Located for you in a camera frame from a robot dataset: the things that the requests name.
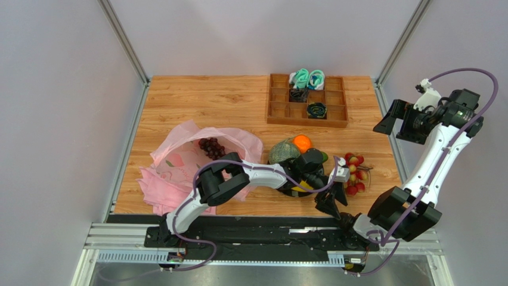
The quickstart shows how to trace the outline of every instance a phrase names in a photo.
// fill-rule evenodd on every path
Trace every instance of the wooden table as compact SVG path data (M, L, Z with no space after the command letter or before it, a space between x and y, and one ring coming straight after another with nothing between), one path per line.
M347 152L364 155L364 165L374 168L371 185L365 193L349 198L348 207L338 204L342 212L367 213L379 194L400 184L387 136L372 131L382 117L369 77L344 78L349 113L349 126L344 129L267 124L268 81L268 76L155 76L114 212L152 213L152 206L143 202L143 192L136 182L141 178L139 167L152 164L150 153L173 127L190 119L201 128L234 127L255 134L265 144L263 162L273 145L300 133L309 136L315 148L330 156L344 156ZM325 172L330 172L332 160L324 167ZM258 187L244 202L231 200L217 207L217 214L326 216L314 207L314 195L293 198Z

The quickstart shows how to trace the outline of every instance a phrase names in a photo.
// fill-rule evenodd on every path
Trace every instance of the white wall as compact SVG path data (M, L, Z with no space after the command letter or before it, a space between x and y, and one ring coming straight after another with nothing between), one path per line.
M0 285L69 285L142 85L97 1L1 1L0 39Z
M384 90L388 102L415 102L414 86L425 77L458 67L479 67L497 76L498 98L485 114L484 127L460 154L439 196L443 217L438 235L456 285L507 285L508 235L508 2L434 0L398 60ZM442 96L467 88L492 93L488 77L471 72L446 76L434 85ZM422 147L403 143L412 170Z
M146 72L377 76L418 0L112 0Z

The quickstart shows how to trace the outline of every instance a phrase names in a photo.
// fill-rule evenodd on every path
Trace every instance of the pink bag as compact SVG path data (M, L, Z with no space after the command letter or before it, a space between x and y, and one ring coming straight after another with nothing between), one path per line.
M263 143L255 135L238 128L199 129L193 120L174 127L162 145L152 152L153 164L140 167L142 179L138 179L145 197L153 206L153 213L163 215L178 207L192 190L194 174L200 166L212 161L199 148L201 138L215 137L225 147L226 153L237 152L243 160L259 163ZM255 186L241 190L234 198L244 201ZM215 207L205 214L215 215Z

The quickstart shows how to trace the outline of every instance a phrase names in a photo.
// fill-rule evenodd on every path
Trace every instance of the orange fruit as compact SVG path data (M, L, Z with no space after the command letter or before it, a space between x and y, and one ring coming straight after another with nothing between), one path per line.
M311 140L305 135L298 135L293 138L293 143L298 147L300 153L305 153L307 150L312 148Z

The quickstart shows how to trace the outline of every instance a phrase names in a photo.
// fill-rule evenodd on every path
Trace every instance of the wooden organizer box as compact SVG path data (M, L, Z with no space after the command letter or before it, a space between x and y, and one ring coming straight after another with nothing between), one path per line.
M268 94L267 123L302 126L345 128L348 125L348 109L342 77L327 76L324 90L309 91L307 102L290 102L288 74L271 74ZM326 105L324 119L308 118L307 106L313 102Z

